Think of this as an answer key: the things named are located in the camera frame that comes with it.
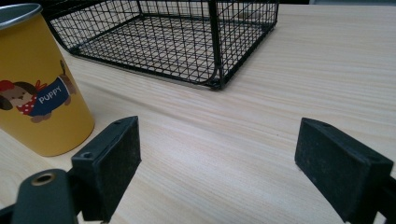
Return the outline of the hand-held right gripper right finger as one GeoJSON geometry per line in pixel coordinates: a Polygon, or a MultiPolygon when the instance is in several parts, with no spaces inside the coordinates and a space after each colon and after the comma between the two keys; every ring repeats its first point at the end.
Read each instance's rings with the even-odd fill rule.
{"type": "Polygon", "coordinates": [[[393,161],[332,125],[303,118],[295,163],[349,223],[394,221],[393,161]]]}

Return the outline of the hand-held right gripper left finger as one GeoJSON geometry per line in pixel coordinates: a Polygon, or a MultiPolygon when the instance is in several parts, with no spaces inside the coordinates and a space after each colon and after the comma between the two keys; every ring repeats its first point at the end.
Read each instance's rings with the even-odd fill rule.
{"type": "Polygon", "coordinates": [[[83,218],[110,221],[141,162],[138,117],[110,123],[71,162],[83,218]]]}

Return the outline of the yellow cup with dog print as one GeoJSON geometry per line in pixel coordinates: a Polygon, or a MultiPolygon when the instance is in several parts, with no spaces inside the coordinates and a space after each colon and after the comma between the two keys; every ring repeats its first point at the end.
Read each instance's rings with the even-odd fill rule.
{"type": "Polygon", "coordinates": [[[0,129],[53,157],[87,139],[94,120],[41,11],[0,7],[0,129]]]}

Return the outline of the black wire mesh basket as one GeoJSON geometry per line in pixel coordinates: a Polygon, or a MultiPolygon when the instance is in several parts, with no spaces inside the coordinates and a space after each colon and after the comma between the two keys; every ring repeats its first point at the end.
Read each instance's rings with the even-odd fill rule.
{"type": "Polygon", "coordinates": [[[223,89],[276,27],[279,0],[48,0],[43,16],[71,55],[223,89]]]}

